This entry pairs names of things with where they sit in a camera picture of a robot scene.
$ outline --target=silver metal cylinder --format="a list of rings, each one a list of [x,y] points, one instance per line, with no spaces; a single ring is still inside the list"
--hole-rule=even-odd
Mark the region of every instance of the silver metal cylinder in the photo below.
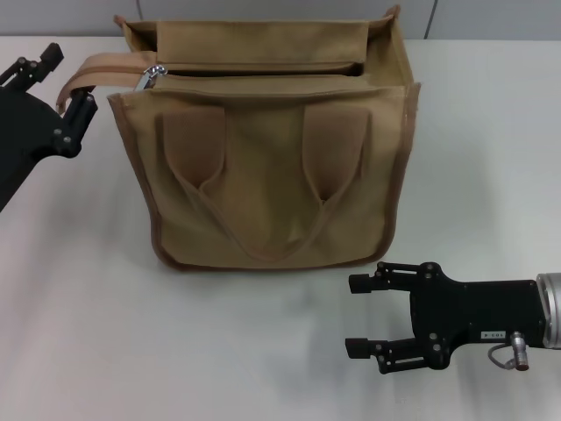
[[[561,348],[561,274],[540,274],[536,282],[546,323],[543,346]]]
[[[518,371],[526,371],[529,368],[528,354],[526,353],[526,341],[519,332],[510,336],[510,344],[515,352],[515,368]]]

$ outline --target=white table surface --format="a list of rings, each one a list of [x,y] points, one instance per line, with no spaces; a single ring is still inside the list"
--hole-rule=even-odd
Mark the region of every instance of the white table surface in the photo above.
[[[117,38],[0,38],[0,69],[48,42],[67,58],[49,103]],[[387,261],[464,281],[561,271],[561,42],[409,41],[423,82]],[[0,214],[0,420],[559,420],[561,352],[506,372],[488,346],[444,371],[380,375],[346,337],[412,335],[404,293],[352,296],[369,268],[180,274],[153,254],[148,212],[109,106],[73,160],[41,162]]]

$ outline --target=canvas bag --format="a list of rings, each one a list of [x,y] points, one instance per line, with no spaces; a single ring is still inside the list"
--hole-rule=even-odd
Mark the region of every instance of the canvas bag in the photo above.
[[[129,54],[89,57],[62,89],[109,97],[178,269],[295,269],[379,259],[394,236],[419,84],[397,18],[137,22]],[[145,71],[167,75],[141,89]]]

